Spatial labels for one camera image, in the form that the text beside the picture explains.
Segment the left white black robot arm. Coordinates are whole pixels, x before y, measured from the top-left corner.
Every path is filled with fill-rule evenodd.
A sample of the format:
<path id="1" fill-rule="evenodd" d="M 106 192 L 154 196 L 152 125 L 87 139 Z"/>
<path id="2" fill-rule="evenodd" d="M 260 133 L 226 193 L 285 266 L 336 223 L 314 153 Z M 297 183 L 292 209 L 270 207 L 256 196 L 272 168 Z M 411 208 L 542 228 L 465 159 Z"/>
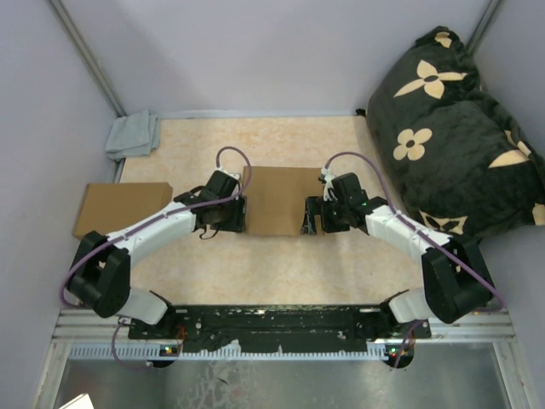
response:
<path id="1" fill-rule="evenodd" d="M 216 169 L 208 182 L 175 197 L 132 226 L 83 236 L 60 294 L 73 295 L 101 318 L 114 315 L 146 324 L 156 337 L 175 332 L 167 300 L 131 285 L 131 270 L 160 248 L 201 230 L 244 231 L 245 197 L 240 175 Z"/>

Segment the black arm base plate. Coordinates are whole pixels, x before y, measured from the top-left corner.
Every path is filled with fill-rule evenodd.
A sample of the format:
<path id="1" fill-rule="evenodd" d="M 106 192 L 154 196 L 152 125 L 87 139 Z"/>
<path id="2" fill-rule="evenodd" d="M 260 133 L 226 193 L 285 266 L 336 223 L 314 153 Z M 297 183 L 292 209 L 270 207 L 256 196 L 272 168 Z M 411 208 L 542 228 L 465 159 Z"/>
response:
<path id="1" fill-rule="evenodd" d="M 236 341 L 244 353 L 364 352 L 377 339 L 410 329 L 384 304 L 177 305 L 156 325 L 132 319 L 132 340 L 182 342 L 187 353 L 213 352 Z"/>

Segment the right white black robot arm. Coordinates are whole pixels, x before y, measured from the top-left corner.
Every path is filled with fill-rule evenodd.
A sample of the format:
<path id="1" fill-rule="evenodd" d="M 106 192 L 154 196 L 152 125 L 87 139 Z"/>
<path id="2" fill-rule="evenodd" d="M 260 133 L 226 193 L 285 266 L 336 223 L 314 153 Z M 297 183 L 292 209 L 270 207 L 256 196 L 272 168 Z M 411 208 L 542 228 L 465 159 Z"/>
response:
<path id="1" fill-rule="evenodd" d="M 434 231 L 406 217 L 381 197 L 368 197 L 354 173 L 335 176 L 322 169 L 320 196 L 309 196 L 301 233 L 360 230 L 409 256 L 423 284 L 386 301 L 381 331 L 399 337 L 411 321 L 436 318 L 451 324 L 493 298 L 493 282 L 474 239 Z"/>

